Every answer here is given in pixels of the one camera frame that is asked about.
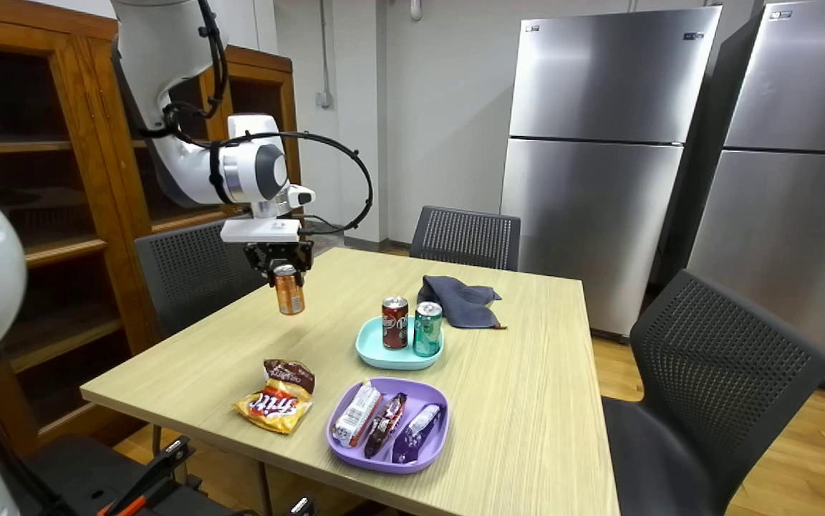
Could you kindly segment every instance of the purple tray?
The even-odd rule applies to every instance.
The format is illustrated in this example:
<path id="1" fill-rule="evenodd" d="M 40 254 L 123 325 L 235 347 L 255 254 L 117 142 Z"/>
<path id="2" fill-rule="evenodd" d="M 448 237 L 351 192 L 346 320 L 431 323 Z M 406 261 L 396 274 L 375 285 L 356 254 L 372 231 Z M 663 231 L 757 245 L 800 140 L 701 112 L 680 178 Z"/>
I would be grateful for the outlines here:
<path id="1" fill-rule="evenodd" d="M 382 396 L 396 396 L 396 391 L 406 391 L 406 409 L 399 421 L 399 427 L 386 436 L 385 446 L 379 449 L 379 456 L 366 457 L 365 456 L 365 444 L 362 446 L 345 446 L 338 440 L 333 440 L 333 424 L 336 417 L 351 406 L 351 400 L 356 397 L 356 390 L 362 384 L 356 384 L 352 390 L 346 390 L 346 396 L 336 403 L 333 416 L 329 416 L 329 424 L 326 424 L 326 444 L 333 449 L 336 457 L 352 464 L 352 466 L 362 466 L 362 469 L 375 469 L 375 473 L 389 473 L 389 476 L 409 476 L 409 473 L 421 473 L 424 466 L 431 466 L 441 449 L 444 449 L 444 440 L 448 440 L 448 427 L 449 427 L 449 406 L 448 406 L 448 397 L 431 386 L 431 384 L 418 384 L 418 380 L 401 380 L 401 377 L 369 377 L 372 386 L 382 390 Z M 428 440 L 421 444 L 418 449 L 418 462 L 406 462 L 406 464 L 394 464 L 394 440 L 404 431 L 404 427 L 415 417 L 415 411 L 424 406 L 424 403 L 438 403 L 444 406 L 441 417 L 438 417 L 438 427 L 432 427 L 432 431 L 428 436 Z"/>

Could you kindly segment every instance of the light wooden tabletop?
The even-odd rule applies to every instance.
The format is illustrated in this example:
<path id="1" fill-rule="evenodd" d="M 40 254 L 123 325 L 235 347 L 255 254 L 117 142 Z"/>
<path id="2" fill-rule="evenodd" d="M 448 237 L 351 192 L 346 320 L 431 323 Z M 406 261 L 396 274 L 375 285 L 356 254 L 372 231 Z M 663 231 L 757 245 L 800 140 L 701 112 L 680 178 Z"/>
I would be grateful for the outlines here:
<path id="1" fill-rule="evenodd" d="M 431 368 L 365 366 L 359 325 L 386 295 L 414 300 L 424 274 L 492 285 L 507 328 L 444 323 L 448 353 Z M 308 310 L 288 318 L 276 292 L 259 288 L 83 384 L 83 396 L 409 513 L 618 513 L 580 281 L 329 248 L 303 292 Z M 233 409 L 260 386 L 265 357 L 319 376 L 296 436 L 265 431 Z M 338 397 L 379 376 L 432 384 L 449 400 L 444 453 L 418 476 L 352 469 L 326 449 Z"/>

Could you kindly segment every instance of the stainless steel refrigerator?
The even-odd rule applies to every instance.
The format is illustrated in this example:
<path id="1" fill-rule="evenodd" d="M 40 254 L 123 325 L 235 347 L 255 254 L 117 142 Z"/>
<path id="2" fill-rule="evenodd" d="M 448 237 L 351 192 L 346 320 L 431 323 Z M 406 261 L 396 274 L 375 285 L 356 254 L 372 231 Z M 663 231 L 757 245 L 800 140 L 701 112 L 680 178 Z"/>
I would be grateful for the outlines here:
<path id="1" fill-rule="evenodd" d="M 719 6 L 524 20 L 501 212 L 522 268 L 581 278 L 591 323 L 640 318 Z"/>
<path id="2" fill-rule="evenodd" d="M 770 3 L 754 33 L 691 268 L 825 347 L 825 3 Z"/>

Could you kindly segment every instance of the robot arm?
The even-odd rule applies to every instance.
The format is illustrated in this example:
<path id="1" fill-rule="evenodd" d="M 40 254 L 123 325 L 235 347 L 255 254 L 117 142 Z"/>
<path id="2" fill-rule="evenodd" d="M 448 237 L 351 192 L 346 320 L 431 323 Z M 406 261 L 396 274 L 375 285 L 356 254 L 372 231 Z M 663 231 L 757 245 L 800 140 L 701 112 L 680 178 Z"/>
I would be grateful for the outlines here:
<path id="1" fill-rule="evenodd" d="M 237 142 L 196 142 L 182 135 L 182 109 L 173 86 L 199 77 L 212 63 L 225 67 L 225 33 L 209 0 L 111 0 L 117 11 L 117 63 L 139 105 L 149 146 L 159 153 L 164 192 L 182 206 L 250 204 L 252 216 L 225 222 L 227 242 L 246 242 L 260 271 L 289 261 L 310 268 L 310 242 L 302 219 L 288 216 L 316 198 L 292 185 L 283 169 L 283 146 L 269 115 L 233 115 L 229 135 Z"/>

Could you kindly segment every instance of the wooden cabinet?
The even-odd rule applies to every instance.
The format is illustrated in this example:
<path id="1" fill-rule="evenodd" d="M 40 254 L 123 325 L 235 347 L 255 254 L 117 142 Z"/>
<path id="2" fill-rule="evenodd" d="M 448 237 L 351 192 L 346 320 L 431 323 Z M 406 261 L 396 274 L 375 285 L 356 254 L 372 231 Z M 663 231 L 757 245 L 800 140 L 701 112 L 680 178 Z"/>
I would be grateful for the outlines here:
<path id="1" fill-rule="evenodd" d="M 233 47 L 233 109 L 296 129 L 289 60 Z M 209 79 L 182 89 L 202 100 Z M 0 343 L 0 440 L 27 456 L 87 431 L 116 440 L 139 421 L 83 403 L 78 386 L 159 341 L 134 237 L 227 216 L 182 208 L 159 185 L 116 77 L 116 22 L 0 0 L 0 208 L 27 245 L 27 300 Z M 289 146 L 292 181 L 298 148 Z"/>

